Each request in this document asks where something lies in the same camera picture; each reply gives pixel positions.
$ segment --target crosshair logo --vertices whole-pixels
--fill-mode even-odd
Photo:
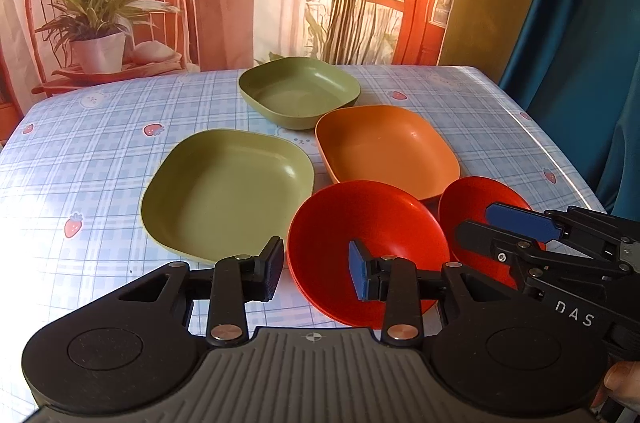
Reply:
[[[322,340],[324,337],[320,333],[307,333],[305,335],[305,339],[309,340],[309,342],[316,343],[319,340]]]

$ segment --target blue curtain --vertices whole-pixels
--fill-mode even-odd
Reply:
[[[640,221],[640,0],[533,0],[500,86]]]

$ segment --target red bowl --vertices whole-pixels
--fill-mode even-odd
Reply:
[[[344,181],[318,191],[293,218],[287,263],[303,295],[325,315],[350,326],[382,327],[385,305],[361,302],[351,282],[349,241],[360,239],[374,257],[397,255],[418,269],[440,270],[447,241],[418,199],[391,185]],[[422,302],[422,312],[433,301]]]
[[[531,209],[529,204],[507,185],[489,178],[468,176],[454,181],[444,191],[438,205],[438,218],[452,256],[515,289],[516,283],[509,275],[509,266],[462,249],[456,242],[454,233],[456,227],[467,219],[485,223],[486,207],[497,202]]]

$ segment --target orange bowl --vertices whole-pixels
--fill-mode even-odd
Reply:
[[[418,269],[440,270],[449,248],[440,226],[413,196],[373,181],[318,191],[298,209],[287,237],[287,263],[303,295],[325,315],[350,326],[382,327],[385,305],[361,302],[349,273],[349,242],[371,255],[397,255]],[[422,302],[422,312],[433,305]]]
[[[360,106],[325,114],[316,125],[322,160],[334,183],[371,180],[423,200],[460,177],[456,156],[419,114]]]

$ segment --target blue plaid tablecloth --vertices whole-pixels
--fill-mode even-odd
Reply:
[[[345,66],[362,85],[358,105],[392,104],[422,115],[444,137],[463,175],[516,190],[533,209],[577,205],[604,211],[575,168],[537,124],[481,72],[463,67]],[[44,324],[177,257],[140,222],[143,190],[181,140],[231,128],[298,143],[330,183],[312,131],[294,132],[251,110],[239,71],[128,80],[54,96],[29,111],[0,152],[0,421],[35,406],[20,355]],[[567,251],[561,246],[550,249]],[[197,263],[190,263],[198,268]],[[268,304],[247,306],[257,325],[333,327],[285,270]],[[190,330],[202,334],[206,301]],[[437,316],[425,314],[428,332]]]

